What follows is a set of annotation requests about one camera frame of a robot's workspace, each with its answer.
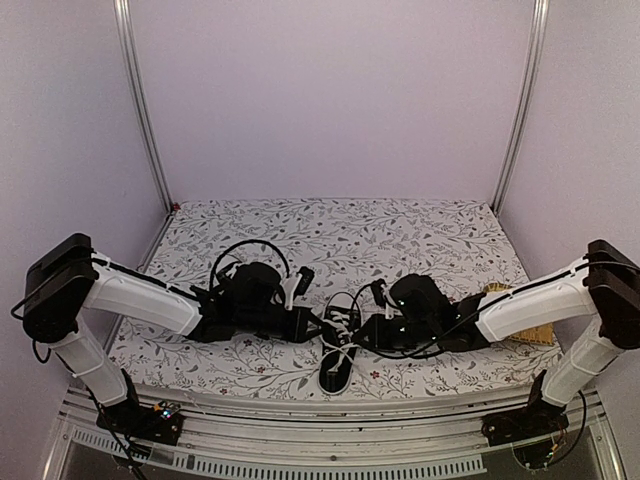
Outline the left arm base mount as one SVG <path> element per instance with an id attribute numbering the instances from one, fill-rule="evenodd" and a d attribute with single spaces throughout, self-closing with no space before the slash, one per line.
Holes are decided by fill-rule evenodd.
<path id="1" fill-rule="evenodd" d="M 176 446 L 185 421 L 180 407 L 166 401 L 143 406 L 130 376 L 122 374 L 127 387 L 124 400 L 112 406 L 99 403 L 96 425 L 127 438 Z"/>

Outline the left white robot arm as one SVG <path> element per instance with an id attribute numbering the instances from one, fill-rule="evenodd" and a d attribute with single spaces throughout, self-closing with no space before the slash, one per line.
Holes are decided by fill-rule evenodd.
<path id="1" fill-rule="evenodd" d="M 138 319 L 200 343 L 226 341 L 238 331 L 304 343 L 321 332 L 320 318 L 297 302 L 314 276 L 308 267 L 280 274 L 266 263 L 216 259 L 207 287 L 181 289 L 114 263 L 76 233 L 29 268 L 24 297 L 11 314 L 110 408 L 116 424 L 138 434 L 148 426 L 148 412 L 85 326 L 83 310 Z"/>

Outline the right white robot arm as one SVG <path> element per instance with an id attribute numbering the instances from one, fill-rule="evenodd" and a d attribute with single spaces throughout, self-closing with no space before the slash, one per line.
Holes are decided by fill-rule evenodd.
<path id="1" fill-rule="evenodd" d="M 532 402 L 518 412 L 517 427 L 527 436 L 539 435 L 554 422 L 556 409 L 624 351 L 639 346 L 639 267 L 605 240 L 590 242 L 585 255 L 552 274 L 458 302 L 418 274 L 391 286 L 377 281 L 373 293 L 378 306 L 398 314 L 371 316 L 354 341 L 409 356 L 431 346 L 445 352 L 484 349 L 531 328 L 589 318 L 569 352 L 537 379 Z"/>

